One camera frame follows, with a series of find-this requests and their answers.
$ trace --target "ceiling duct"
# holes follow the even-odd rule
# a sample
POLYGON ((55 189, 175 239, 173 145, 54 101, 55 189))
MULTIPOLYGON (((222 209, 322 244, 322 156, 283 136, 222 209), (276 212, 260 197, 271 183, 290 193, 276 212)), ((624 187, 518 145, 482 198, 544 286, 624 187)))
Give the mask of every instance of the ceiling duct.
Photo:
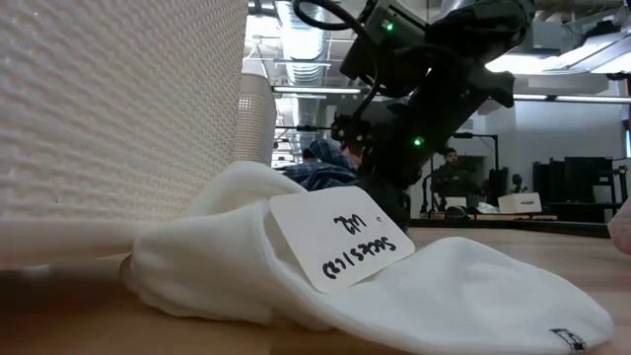
MULTIPOLYGON (((285 59, 301 60, 301 63, 287 64, 287 76, 293 86, 321 87, 324 84, 326 68, 318 63, 308 61, 320 61, 325 59, 326 34, 322 30, 315 29, 300 20, 289 1, 276 2, 278 15, 282 23, 281 39, 283 43, 283 56, 285 59)), ((303 11, 307 16, 325 21, 324 10, 313 4, 303 4, 303 11)), ((320 100, 294 99, 294 124, 318 125, 320 100)), ((297 134, 298 145, 307 146, 313 140, 312 135, 297 134)))

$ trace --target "ceiling light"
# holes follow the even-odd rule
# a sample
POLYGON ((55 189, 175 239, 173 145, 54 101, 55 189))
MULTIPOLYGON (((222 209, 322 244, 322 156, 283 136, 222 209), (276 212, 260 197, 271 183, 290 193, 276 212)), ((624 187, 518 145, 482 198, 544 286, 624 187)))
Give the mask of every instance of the ceiling light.
POLYGON ((623 54, 610 62, 599 66, 592 73, 596 74, 617 74, 631 73, 631 52, 623 54))
POLYGON ((584 96, 558 96, 557 103, 590 103, 590 104, 631 104, 631 98, 620 97, 584 97, 584 96))
POLYGON ((274 59, 274 64, 295 64, 295 65, 325 66, 325 67, 331 66, 331 63, 327 61, 311 60, 311 59, 286 59, 286 58, 276 58, 274 59))
POLYGON ((245 38, 254 36, 279 36, 280 26, 277 19, 267 16, 248 16, 245 22, 245 38))
POLYGON ((514 94, 513 98, 516 101, 546 101, 548 99, 546 95, 528 95, 528 94, 514 94))
MULTIPOLYGON (((250 1, 247 3, 247 5, 249 7, 256 7, 256 4, 254 4, 253 1, 250 1)), ((265 9, 265 10, 274 10, 274 4, 260 4, 261 9, 265 9)))
POLYGON ((486 68, 499 73, 537 74, 546 68, 546 58, 534 55, 505 54, 486 64, 486 68))
POLYGON ((613 41, 604 41, 600 43, 586 43, 585 45, 578 47, 574 50, 570 50, 569 52, 559 56, 557 58, 557 63, 554 67, 549 69, 562 69, 571 67, 586 58, 591 57, 592 55, 600 52, 601 50, 607 48, 613 43, 613 41))
POLYGON ((294 87, 275 86, 272 91, 278 94, 346 94, 359 95, 362 89, 359 88, 318 88, 318 87, 294 87))
POLYGON ((574 64, 572 66, 572 69, 592 72, 602 67, 603 65, 612 62, 616 58, 627 54, 629 52, 629 48, 631 48, 631 35, 618 33, 610 35, 599 35, 598 37, 603 37, 600 42, 609 42, 609 45, 602 48, 600 51, 594 53, 593 55, 574 64))

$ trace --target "white box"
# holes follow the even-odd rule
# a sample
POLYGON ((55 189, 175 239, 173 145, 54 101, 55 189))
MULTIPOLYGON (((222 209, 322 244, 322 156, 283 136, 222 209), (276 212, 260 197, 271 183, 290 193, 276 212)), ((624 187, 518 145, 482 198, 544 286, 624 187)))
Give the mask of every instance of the white box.
POLYGON ((447 202, 445 209, 452 206, 466 208, 466 197, 445 197, 445 202, 447 202))
POLYGON ((541 212, 541 199, 538 193, 515 193, 500 197, 500 213, 539 213, 541 212))

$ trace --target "cardboard box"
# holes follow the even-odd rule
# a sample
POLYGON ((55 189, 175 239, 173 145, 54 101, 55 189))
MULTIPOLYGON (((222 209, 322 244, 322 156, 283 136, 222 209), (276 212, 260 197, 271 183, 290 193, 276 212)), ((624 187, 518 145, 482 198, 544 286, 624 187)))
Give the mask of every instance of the cardboard box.
POLYGON ((541 199, 538 193, 515 193, 500 197, 500 213, 540 213, 541 199))

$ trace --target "wooden surface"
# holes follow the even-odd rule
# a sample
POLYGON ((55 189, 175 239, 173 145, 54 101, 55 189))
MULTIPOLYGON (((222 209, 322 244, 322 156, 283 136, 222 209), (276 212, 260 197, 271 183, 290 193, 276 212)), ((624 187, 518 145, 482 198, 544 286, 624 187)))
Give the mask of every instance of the wooden surface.
MULTIPOLYGON (((615 318, 616 337, 595 354, 631 354, 631 256, 610 241, 518 231, 411 232, 419 246, 467 237, 555 272, 615 318)), ((118 282, 121 256, 0 271, 0 354, 398 354, 339 331, 282 320, 270 328, 176 319, 141 304, 118 282)))

